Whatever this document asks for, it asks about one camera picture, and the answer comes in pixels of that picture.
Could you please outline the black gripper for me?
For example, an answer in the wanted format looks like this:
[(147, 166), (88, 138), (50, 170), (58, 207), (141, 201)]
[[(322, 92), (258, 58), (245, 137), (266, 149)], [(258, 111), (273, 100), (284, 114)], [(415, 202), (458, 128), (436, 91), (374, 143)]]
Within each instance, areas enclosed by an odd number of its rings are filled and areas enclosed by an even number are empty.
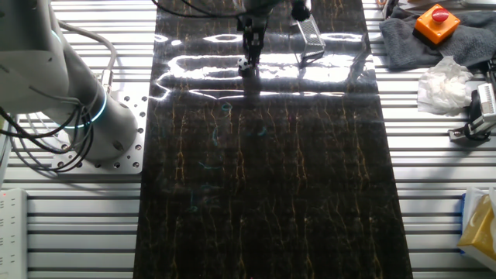
[(242, 15), (238, 18), (237, 30), (243, 33), (243, 53), (255, 68), (264, 47), (264, 35), (268, 18), (261, 15)]

